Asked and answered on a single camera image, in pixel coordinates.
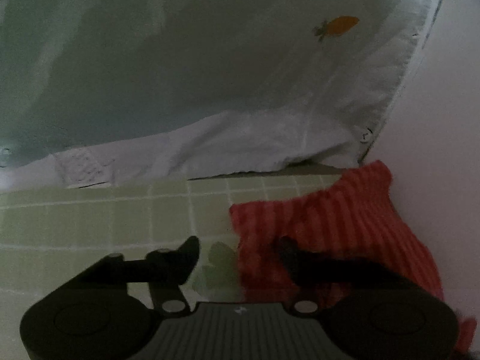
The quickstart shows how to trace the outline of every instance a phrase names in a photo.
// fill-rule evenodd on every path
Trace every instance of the ribbed red fabric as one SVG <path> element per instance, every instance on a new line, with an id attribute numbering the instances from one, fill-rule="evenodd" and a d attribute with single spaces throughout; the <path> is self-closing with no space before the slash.
<path id="1" fill-rule="evenodd" d="M 285 201 L 232 205 L 230 217 L 240 236 L 238 270 L 246 300 L 284 302 L 296 293 L 272 246 L 282 236 L 297 240 L 302 249 L 335 258 L 372 259 L 443 299 L 433 257 L 393 208 L 391 182 L 387 166 L 376 161 L 346 171 L 328 190 Z M 339 285 L 322 288 L 319 303 L 330 307 L 346 291 Z M 471 319 L 461 324 L 457 349 L 466 351 L 475 327 Z"/>

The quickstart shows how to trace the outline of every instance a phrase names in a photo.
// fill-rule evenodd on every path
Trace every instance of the wall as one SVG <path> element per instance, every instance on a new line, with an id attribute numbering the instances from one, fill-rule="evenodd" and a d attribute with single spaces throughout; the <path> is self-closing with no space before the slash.
<path id="1" fill-rule="evenodd" d="M 480 0 L 443 1 L 367 162 L 390 167 L 392 200 L 431 249 L 447 301 L 480 320 L 479 33 Z"/>

